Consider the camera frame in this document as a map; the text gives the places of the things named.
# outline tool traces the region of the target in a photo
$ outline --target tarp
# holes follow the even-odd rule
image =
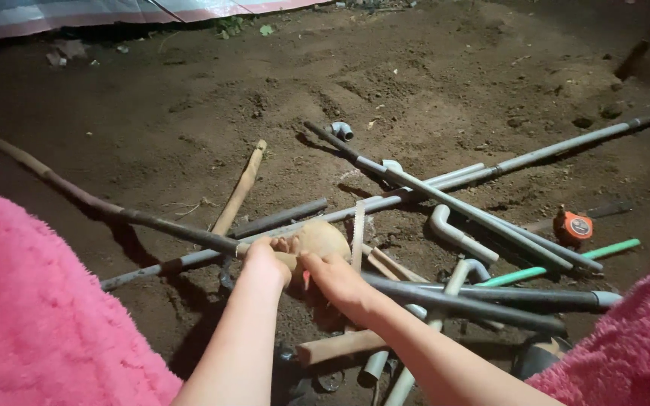
[[[235,14],[261,14],[318,0],[0,0],[0,38],[59,27],[122,23],[193,23]]]

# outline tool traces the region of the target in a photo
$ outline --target brown soil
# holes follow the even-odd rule
[[[374,15],[323,6],[259,19],[258,25],[276,28],[268,37],[258,25],[228,41],[211,30],[179,32],[166,42],[170,34],[157,34],[127,42],[127,54],[95,45],[89,54],[100,66],[83,61],[59,71],[46,64],[46,43],[0,46],[0,136],[124,207],[176,220],[179,208],[167,203],[205,197],[219,207],[203,205],[179,221],[207,227],[260,138],[269,143],[268,153],[240,222],[320,197],[330,200],[329,210],[347,208],[382,192],[306,134],[303,120],[346,121],[355,130],[352,146],[373,159],[397,160],[424,179],[577,136],[586,132],[572,124],[579,117],[594,120],[590,129],[598,129],[650,114],[647,74],[618,91],[611,87],[617,79],[610,72],[631,45],[623,38],[634,34],[619,37],[616,46],[594,34],[597,28],[575,30],[570,17],[555,17],[555,6],[506,3],[425,0],[406,12]],[[628,5],[612,6],[633,17],[623,8]],[[587,15],[597,23],[592,12]],[[614,59],[604,59],[606,52]],[[609,105],[623,115],[601,118],[600,108]],[[0,195],[45,220],[103,279],[199,249],[138,227],[146,251],[134,249],[128,257],[103,223],[88,220],[1,154]],[[604,277],[571,274],[525,286],[623,292],[650,270],[650,130],[454,196],[516,223],[550,217],[560,204],[636,205],[631,213],[597,220],[584,247],[641,239],[637,250],[604,261]],[[433,205],[375,214],[366,240],[423,276],[452,270],[458,252],[426,225]],[[487,241],[476,227],[461,224]],[[508,249],[501,253],[510,262],[500,261],[493,274],[525,266]],[[149,277],[113,293],[180,376],[194,367],[224,306],[218,269],[212,264]],[[565,316],[573,339],[587,335],[595,319]],[[277,327],[277,339],[286,345],[322,336],[307,310],[289,298],[282,299]],[[463,330],[456,321],[446,330],[504,368],[526,337],[511,328],[495,334],[471,324]],[[371,401],[372,389],[355,381],[357,362],[350,362],[346,384],[334,394],[318,394],[317,404]],[[414,391],[409,403],[423,402]]]

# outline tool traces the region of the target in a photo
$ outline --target green pipe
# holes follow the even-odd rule
[[[611,254],[616,254],[617,252],[625,251],[629,248],[638,246],[639,244],[641,244],[641,242],[638,239],[634,238],[633,240],[627,240],[622,243],[613,244],[593,251],[589,251],[586,254],[583,254],[583,256],[585,256],[588,259],[599,259],[603,256],[608,256]],[[547,272],[546,268],[533,267],[533,268],[528,268],[527,270],[516,271],[510,274],[504,274],[503,276],[494,277],[485,282],[477,283],[476,285],[480,285],[480,286],[510,285],[511,283],[515,283],[520,280],[537,277],[546,272]]]

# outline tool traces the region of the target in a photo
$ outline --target forearm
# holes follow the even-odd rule
[[[429,328],[384,295],[378,294],[374,303],[368,327],[410,369],[431,404],[561,405]]]
[[[251,265],[240,272],[210,344],[172,405],[269,404],[282,279]]]

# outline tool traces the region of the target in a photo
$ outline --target green leaf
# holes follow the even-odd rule
[[[262,34],[263,37],[266,37],[267,35],[272,34],[272,27],[269,25],[263,25],[260,27],[260,33]]]

